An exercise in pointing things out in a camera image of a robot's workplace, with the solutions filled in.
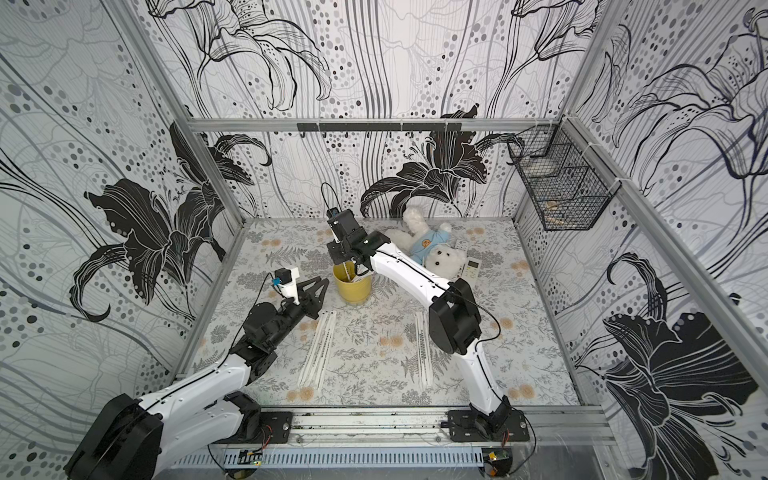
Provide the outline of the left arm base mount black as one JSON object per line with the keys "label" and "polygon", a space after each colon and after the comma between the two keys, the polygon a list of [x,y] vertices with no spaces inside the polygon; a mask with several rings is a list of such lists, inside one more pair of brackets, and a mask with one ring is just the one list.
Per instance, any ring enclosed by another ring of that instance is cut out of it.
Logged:
{"label": "left arm base mount black", "polygon": [[234,392],[224,397],[242,415],[235,433],[223,439],[224,443],[258,443],[259,445],[286,444],[293,423],[291,411],[264,411],[250,396]]}

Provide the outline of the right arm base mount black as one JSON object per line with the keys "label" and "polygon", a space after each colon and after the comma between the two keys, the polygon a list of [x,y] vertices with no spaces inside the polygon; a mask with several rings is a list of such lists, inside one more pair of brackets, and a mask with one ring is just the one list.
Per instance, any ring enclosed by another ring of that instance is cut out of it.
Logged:
{"label": "right arm base mount black", "polygon": [[490,414],[470,406],[468,410],[449,410],[446,415],[447,419],[440,422],[440,427],[448,430],[451,441],[455,443],[509,443],[531,439],[527,418],[510,404],[506,396]]}

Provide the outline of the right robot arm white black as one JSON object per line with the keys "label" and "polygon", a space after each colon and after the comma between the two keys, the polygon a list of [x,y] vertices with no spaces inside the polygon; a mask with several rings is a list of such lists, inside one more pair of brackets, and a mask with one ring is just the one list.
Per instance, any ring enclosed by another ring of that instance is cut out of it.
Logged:
{"label": "right robot arm white black", "polygon": [[334,264],[347,261],[394,281],[428,311],[432,342],[451,354],[469,393],[472,427],[482,438],[493,440],[506,432],[512,406],[497,391],[497,382],[481,342],[481,314],[471,286],[463,279],[450,281],[419,265],[403,253],[385,234],[368,233],[351,210],[331,208],[326,212],[334,240],[327,244]]}

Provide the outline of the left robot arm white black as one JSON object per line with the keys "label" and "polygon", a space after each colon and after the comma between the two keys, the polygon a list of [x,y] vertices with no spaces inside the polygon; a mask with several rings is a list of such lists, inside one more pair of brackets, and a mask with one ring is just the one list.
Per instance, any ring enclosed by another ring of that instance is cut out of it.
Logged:
{"label": "left robot arm white black", "polygon": [[277,358],[277,348],[306,317],[316,319],[329,281],[301,281],[295,268],[265,277],[282,298],[256,301],[229,351],[213,365],[168,387],[102,408],[63,470],[70,479],[152,479],[182,457],[220,440],[261,438],[260,405],[246,386]]}

